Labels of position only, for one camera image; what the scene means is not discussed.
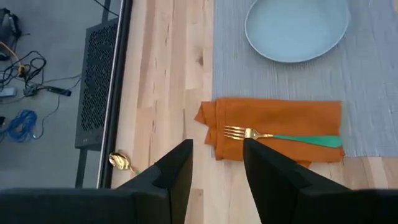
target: power strip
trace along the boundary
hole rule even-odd
[[[0,91],[0,98],[16,96],[16,95],[17,95],[17,88],[15,87],[4,88]]]

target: black mesh grille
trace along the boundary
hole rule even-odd
[[[117,24],[91,33],[88,39],[81,126],[84,131],[102,128],[111,78]]]
[[[118,19],[90,27],[81,71],[80,100],[75,147],[99,148],[101,145],[111,81]]]

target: blue cable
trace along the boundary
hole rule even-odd
[[[3,140],[5,134],[15,142],[25,142],[31,138],[35,138],[33,129],[36,125],[37,114],[35,111],[22,110],[17,116],[10,121],[8,127],[0,131]]]

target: green fork handle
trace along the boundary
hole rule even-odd
[[[274,138],[306,142],[326,147],[340,147],[342,145],[341,138],[339,136],[286,136],[274,134]]]

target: fork tines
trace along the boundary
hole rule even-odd
[[[245,128],[237,126],[224,126],[224,136],[236,140],[244,139]]]

